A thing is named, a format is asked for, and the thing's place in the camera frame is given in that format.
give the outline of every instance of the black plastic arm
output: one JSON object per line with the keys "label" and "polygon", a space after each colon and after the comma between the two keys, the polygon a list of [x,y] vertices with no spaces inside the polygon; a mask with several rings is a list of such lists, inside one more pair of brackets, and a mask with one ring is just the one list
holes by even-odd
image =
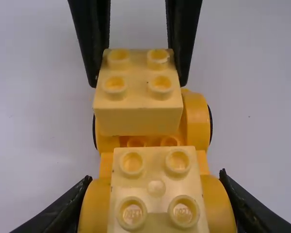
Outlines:
{"label": "black plastic arm", "polygon": [[91,87],[96,87],[102,54],[109,47],[110,0],[68,0]]}
{"label": "black plastic arm", "polygon": [[188,82],[202,0],[165,0],[168,47],[175,53],[181,86]]}
{"label": "black plastic arm", "polygon": [[220,181],[231,201],[238,232],[291,233],[291,224],[276,215],[232,178],[225,169],[220,171]]}
{"label": "black plastic arm", "polygon": [[49,207],[11,233],[77,233],[81,206],[92,177],[86,176]]}

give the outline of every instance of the black tire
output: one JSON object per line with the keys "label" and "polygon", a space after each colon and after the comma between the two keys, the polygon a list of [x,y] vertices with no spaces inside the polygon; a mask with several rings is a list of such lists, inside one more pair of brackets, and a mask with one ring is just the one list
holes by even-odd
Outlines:
{"label": "black tire", "polygon": [[93,115],[93,140],[94,140],[95,148],[97,149],[95,121],[96,121],[96,117],[95,117],[95,114],[94,114]]}
{"label": "black tire", "polygon": [[208,106],[208,112],[209,112],[209,118],[210,118],[210,140],[209,140],[209,145],[211,143],[211,140],[212,140],[212,130],[213,130],[213,124],[212,124],[212,114],[211,114],[211,110],[209,108],[209,105]]}

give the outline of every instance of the white surface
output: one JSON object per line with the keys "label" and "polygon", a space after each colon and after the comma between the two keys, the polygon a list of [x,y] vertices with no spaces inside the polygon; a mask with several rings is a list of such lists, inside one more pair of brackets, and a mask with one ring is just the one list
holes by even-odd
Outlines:
{"label": "white surface", "polygon": [[[113,0],[111,47],[166,47],[163,0]],[[291,0],[204,0],[188,87],[212,109],[212,173],[291,222]],[[0,0],[0,233],[86,174],[91,99],[65,0]]]}

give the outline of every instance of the yellow duplo brick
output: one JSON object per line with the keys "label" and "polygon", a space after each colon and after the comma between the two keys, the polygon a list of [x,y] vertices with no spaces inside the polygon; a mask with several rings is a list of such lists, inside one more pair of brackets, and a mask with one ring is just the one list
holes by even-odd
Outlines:
{"label": "yellow duplo brick", "polygon": [[115,148],[108,233],[209,233],[195,147]]}
{"label": "yellow duplo brick", "polygon": [[93,108],[105,136],[170,135],[183,101],[172,50],[105,50]]}

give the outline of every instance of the toy vehicle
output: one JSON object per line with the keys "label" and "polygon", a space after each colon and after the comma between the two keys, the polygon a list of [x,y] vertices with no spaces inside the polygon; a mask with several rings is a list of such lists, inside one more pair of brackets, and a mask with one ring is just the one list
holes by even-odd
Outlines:
{"label": "toy vehicle", "polygon": [[168,49],[110,50],[110,1],[69,0],[96,88],[99,178],[84,178],[15,233],[291,232],[224,170],[210,175],[211,111],[183,88],[201,3],[166,0]]}

